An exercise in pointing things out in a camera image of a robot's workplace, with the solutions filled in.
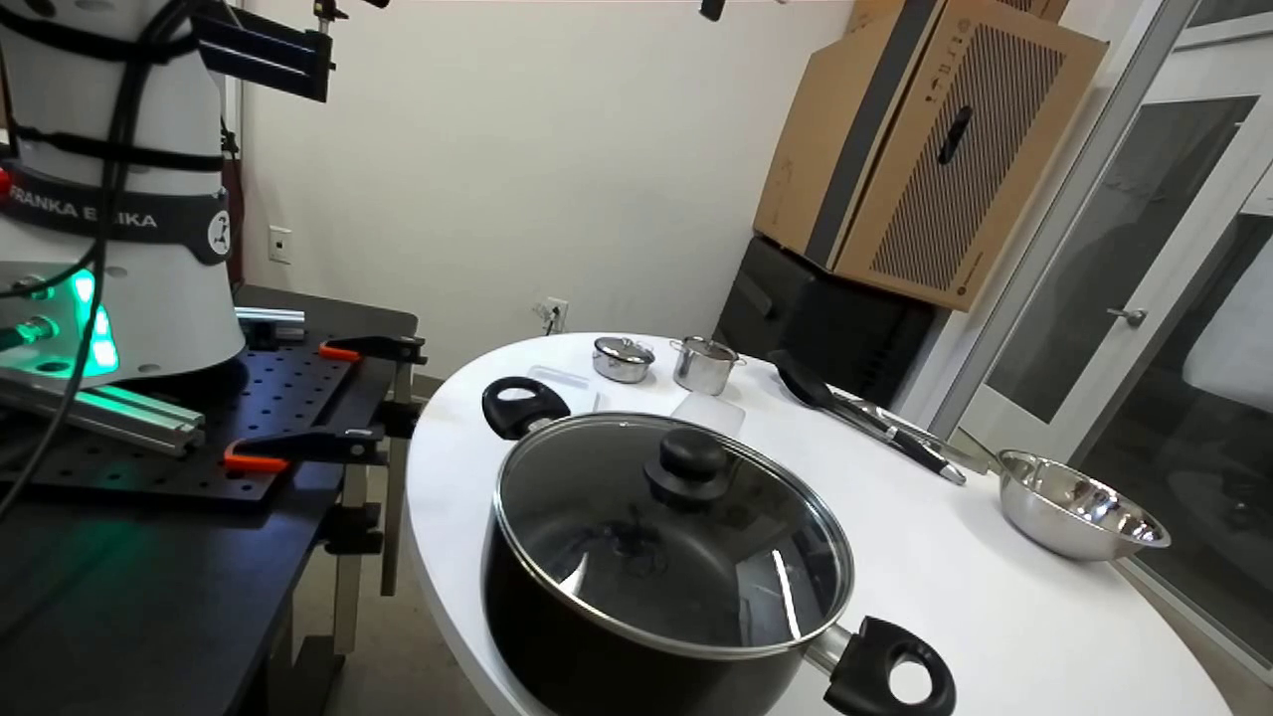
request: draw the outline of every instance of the glass door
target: glass door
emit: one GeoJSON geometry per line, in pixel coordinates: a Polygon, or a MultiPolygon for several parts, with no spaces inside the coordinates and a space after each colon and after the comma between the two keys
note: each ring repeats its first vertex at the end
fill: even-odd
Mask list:
{"type": "Polygon", "coordinates": [[[1270,163],[1273,109],[1258,97],[1154,88],[964,431],[1073,459],[1270,163]]]}
{"type": "Polygon", "coordinates": [[[1073,464],[1170,525],[1143,568],[1273,670],[1273,217],[1231,223],[1073,464]]]}

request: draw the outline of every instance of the white countertop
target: white countertop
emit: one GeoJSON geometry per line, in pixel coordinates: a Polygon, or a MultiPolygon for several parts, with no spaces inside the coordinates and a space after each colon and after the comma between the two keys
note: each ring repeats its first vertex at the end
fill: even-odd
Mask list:
{"type": "MultiPolygon", "coordinates": [[[[794,407],[774,369],[739,362],[725,398],[674,381],[675,341],[643,385],[594,375],[594,334],[534,339],[458,369],[410,443],[410,529],[430,614],[463,671],[496,716],[546,713],[495,647],[481,581],[488,496],[513,450],[488,435],[481,390],[507,375],[574,381],[576,407],[675,415],[717,424],[800,472],[842,522],[855,594],[842,615],[889,615],[932,642],[968,716],[1225,716],[1225,700],[1180,638],[1114,566],[1072,566],[1021,541],[996,483],[940,483],[873,438],[794,407]]],[[[826,671],[805,663],[774,716],[833,716],[826,671]]]]}

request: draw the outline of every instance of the cooking pot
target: cooking pot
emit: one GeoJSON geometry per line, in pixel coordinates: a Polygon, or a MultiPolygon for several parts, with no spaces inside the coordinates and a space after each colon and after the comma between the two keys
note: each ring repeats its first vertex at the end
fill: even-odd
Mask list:
{"type": "MultiPolygon", "coordinates": [[[[485,610],[508,671],[562,716],[759,716],[851,595],[820,496],[755,450],[658,415],[576,415],[534,379],[481,393],[519,443],[495,493],[485,610]]],[[[932,643],[863,621],[833,670],[851,716],[948,716],[932,643]],[[903,704],[898,663],[932,692],[903,704]]]]}

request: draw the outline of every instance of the black appliance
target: black appliance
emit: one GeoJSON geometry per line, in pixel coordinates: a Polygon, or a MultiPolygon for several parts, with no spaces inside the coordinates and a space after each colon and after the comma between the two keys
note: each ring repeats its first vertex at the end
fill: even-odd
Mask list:
{"type": "Polygon", "coordinates": [[[790,353],[839,390],[890,407],[940,308],[817,271],[755,233],[717,324],[739,353],[790,353]]]}

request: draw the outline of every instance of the metal bowl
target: metal bowl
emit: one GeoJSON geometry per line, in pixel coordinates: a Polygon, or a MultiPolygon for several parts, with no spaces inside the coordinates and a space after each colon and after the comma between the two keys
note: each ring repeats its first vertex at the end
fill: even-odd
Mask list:
{"type": "Polygon", "coordinates": [[[637,385],[650,379],[652,351],[633,339],[597,339],[594,341],[594,369],[607,381],[637,385]]]}
{"type": "Polygon", "coordinates": [[[1072,562],[1118,562],[1170,549],[1166,525],[1118,488],[1040,454],[999,454],[1001,518],[1072,562]]]}

